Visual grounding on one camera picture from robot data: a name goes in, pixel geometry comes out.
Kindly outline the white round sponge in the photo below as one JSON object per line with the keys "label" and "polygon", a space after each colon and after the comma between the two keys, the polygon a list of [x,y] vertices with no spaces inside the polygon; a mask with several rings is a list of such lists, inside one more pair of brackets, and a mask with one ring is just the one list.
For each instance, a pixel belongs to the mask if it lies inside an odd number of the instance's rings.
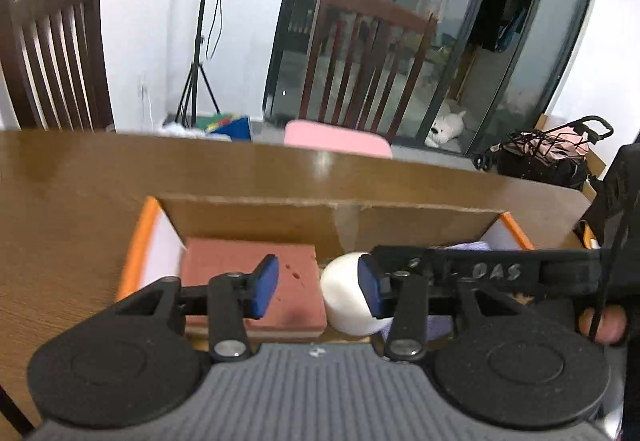
{"label": "white round sponge", "polygon": [[343,334],[364,337],[389,327],[392,319],[372,317],[358,283],[362,253],[345,253],[326,265],[320,288],[329,324]]}

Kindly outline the pink layered sponge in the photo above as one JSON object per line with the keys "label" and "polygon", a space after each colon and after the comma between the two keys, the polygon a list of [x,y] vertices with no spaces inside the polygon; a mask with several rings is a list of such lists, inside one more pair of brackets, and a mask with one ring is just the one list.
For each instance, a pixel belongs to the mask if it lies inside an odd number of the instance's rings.
{"label": "pink layered sponge", "polygon": [[312,245],[189,237],[180,279],[184,286],[198,286],[222,273],[250,273],[267,255],[278,257],[278,286],[265,317],[245,322],[248,337],[269,341],[319,337],[326,329],[326,309]]}

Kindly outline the red cardboard box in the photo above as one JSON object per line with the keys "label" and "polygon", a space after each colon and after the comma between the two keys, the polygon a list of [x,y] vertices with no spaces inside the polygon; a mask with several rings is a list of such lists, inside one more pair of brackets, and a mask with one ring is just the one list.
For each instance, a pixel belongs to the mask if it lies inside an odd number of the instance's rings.
{"label": "red cardboard box", "polygon": [[[433,205],[395,205],[271,198],[153,198],[143,204],[116,293],[124,299],[164,276],[180,277],[189,237],[314,246],[321,272],[345,253],[378,245],[456,246],[482,242],[491,249],[533,244],[508,213]],[[317,338],[342,340],[326,329]]]}

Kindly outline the black pink stroller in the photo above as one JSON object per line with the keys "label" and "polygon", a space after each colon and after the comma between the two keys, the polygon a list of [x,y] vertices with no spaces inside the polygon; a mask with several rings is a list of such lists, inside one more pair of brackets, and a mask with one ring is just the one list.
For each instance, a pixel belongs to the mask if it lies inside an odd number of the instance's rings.
{"label": "black pink stroller", "polygon": [[597,191],[604,164],[591,146],[612,137],[614,128],[600,116],[584,116],[549,129],[514,131],[475,154],[477,170],[582,191]]}

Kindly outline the pink chair seat cushion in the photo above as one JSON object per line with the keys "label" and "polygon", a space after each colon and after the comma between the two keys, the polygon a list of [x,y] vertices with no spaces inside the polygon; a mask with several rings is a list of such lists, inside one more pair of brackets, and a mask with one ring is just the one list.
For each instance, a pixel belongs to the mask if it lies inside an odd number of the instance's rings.
{"label": "pink chair seat cushion", "polygon": [[291,120],[285,125],[283,143],[293,148],[392,158],[388,141],[371,132],[335,127],[309,120]]}

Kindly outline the colourful toy on floor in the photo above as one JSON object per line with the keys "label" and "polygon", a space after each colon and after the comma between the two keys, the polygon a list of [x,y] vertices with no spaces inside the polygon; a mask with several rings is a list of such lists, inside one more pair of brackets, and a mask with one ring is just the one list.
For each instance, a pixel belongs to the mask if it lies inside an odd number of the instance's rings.
{"label": "colourful toy on floor", "polygon": [[250,119],[247,116],[231,113],[198,116],[196,117],[196,127],[203,130],[206,135],[226,136],[232,141],[252,140]]}

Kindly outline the white plush bear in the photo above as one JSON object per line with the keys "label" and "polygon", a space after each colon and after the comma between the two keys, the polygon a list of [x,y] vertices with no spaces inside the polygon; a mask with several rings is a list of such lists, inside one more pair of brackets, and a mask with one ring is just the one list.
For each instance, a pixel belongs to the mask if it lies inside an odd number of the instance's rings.
{"label": "white plush bear", "polygon": [[458,138],[465,128],[465,115],[465,110],[452,112],[450,109],[441,109],[427,132],[424,144],[431,148],[440,148]]}

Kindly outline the black framed sliding glass door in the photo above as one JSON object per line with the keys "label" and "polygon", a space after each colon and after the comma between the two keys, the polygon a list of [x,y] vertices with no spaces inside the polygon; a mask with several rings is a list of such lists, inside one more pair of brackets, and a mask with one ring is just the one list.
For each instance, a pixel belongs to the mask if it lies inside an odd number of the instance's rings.
{"label": "black framed sliding glass door", "polygon": [[589,0],[283,0],[267,120],[471,155],[532,126]]}

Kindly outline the dark wooden chair right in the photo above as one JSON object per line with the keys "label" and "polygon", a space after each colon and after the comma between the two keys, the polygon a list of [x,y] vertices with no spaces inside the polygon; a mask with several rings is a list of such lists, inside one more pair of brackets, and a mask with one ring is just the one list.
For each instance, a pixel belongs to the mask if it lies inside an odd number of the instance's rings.
{"label": "dark wooden chair right", "polygon": [[297,117],[395,140],[438,22],[392,0],[316,0]]}

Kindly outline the dark wooden chair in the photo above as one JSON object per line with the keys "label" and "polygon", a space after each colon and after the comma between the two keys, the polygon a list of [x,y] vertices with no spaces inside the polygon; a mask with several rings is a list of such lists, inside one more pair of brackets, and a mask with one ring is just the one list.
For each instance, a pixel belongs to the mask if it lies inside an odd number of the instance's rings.
{"label": "dark wooden chair", "polygon": [[297,117],[395,140],[438,22],[392,0],[316,0]]}
{"label": "dark wooden chair", "polygon": [[18,127],[115,129],[100,0],[1,0],[1,67]]}

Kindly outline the dark wooden chair left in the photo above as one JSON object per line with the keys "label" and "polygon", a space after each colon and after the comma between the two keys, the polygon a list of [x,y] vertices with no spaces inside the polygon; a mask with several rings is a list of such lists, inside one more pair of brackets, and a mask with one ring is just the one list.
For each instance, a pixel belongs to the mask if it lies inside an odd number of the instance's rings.
{"label": "dark wooden chair left", "polygon": [[115,129],[100,0],[1,0],[1,67],[18,127]]}

